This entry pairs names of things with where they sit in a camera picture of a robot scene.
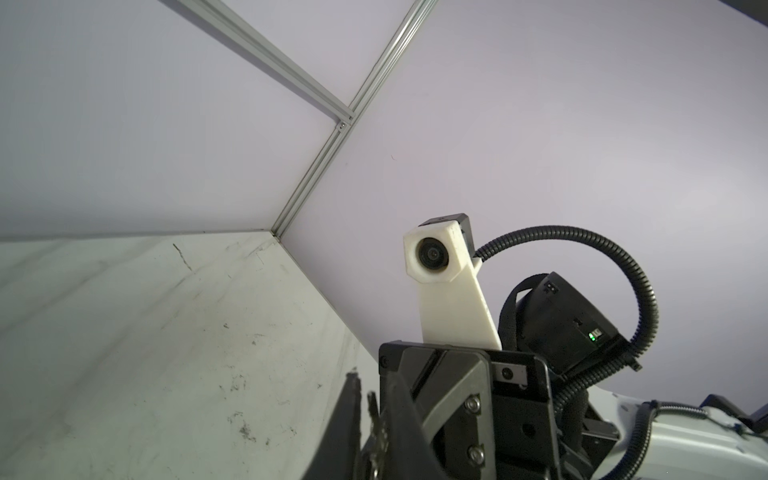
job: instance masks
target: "dark corner object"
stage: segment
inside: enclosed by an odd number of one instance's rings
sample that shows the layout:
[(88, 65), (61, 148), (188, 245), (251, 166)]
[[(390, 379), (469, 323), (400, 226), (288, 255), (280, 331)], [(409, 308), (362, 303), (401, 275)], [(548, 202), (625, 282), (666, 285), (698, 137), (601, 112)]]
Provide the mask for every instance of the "dark corner object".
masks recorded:
[(755, 22), (768, 27), (768, 2), (766, 0), (720, 0), (729, 7), (738, 10)]

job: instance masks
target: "scratch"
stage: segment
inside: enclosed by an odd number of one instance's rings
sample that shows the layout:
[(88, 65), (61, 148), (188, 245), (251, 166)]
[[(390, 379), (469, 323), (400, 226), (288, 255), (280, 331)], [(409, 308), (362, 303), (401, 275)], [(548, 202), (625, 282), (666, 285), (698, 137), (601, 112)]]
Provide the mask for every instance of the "scratch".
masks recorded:
[(179, 247), (177, 247), (175, 243), (174, 243), (174, 248), (179, 253), (179, 257), (181, 257), (181, 261), (184, 262), (184, 265), (186, 265), (187, 268), (190, 269), (190, 272), (191, 272), (192, 271), (192, 267), (190, 266), (189, 263), (187, 263), (187, 259), (184, 258), (184, 254), (181, 253), (181, 249)]

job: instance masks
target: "cable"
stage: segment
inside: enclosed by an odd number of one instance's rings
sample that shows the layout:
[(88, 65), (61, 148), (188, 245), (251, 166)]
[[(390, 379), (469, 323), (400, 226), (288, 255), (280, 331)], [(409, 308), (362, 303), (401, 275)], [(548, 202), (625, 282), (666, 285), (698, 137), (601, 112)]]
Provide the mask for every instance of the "cable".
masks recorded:
[(634, 427), (632, 435), (627, 444), (627, 451), (621, 457), (616, 466), (608, 472), (601, 480), (630, 480), (643, 465), (645, 455), (648, 453), (650, 444), (650, 432), (653, 428), (654, 419), (660, 413), (677, 413), (679, 415), (688, 415), (698, 419), (708, 419), (709, 415), (704, 409), (684, 405), (674, 402), (645, 402), (637, 408), (637, 414), (634, 417)]
[(629, 280), (637, 299), (637, 308), (640, 312), (637, 329), (632, 340), (630, 340), (627, 351), (620, 353), (616, 358), (592, 366), (563, 385), (553, 401), (555, 413), (560, 413), (565, 405), (579, 392), (608, 378), (627, 364), (633, 363), (634, 359), (648, 350), (648, 347), (654, 341), (658, 329), (659, 307), (650, 281), (645, 272), (643, 272), (643, 269), (640, 268), (630, 254), (599, 233), (583, 228), (547, 225), (516, 230), (491, 240), (478, 248), (475, 252), (475, 257), (480, 257), (485, 262), (509, 247), (536, 240), (569, 240), (582, 243), (604, 253), (618, 265)]

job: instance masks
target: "screw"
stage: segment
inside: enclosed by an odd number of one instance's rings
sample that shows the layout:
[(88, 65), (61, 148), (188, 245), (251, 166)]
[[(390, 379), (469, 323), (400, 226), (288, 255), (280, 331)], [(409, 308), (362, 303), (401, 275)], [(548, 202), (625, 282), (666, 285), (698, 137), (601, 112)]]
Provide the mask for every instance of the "screw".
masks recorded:
[(480, 413), (480, 398), (477, 395), (470, 395), (464, 401), (464, 408), (470, 413)]
[(469, 450), (467, 450), (467, 456), (475, 465), (482, 465), (485, 463), (485, 452), (483, 452), (482, 447), (480, 446), (473, 445), (469, 447)]

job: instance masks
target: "marble surface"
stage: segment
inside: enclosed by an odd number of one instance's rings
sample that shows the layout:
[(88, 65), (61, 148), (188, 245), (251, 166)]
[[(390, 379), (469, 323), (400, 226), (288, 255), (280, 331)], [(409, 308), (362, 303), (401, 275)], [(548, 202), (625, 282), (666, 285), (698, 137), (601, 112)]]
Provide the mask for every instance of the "marble surface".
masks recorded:
[(0, 305), (0, 478), (300, 478), (375, 382), (266, 232), (2, 243)]

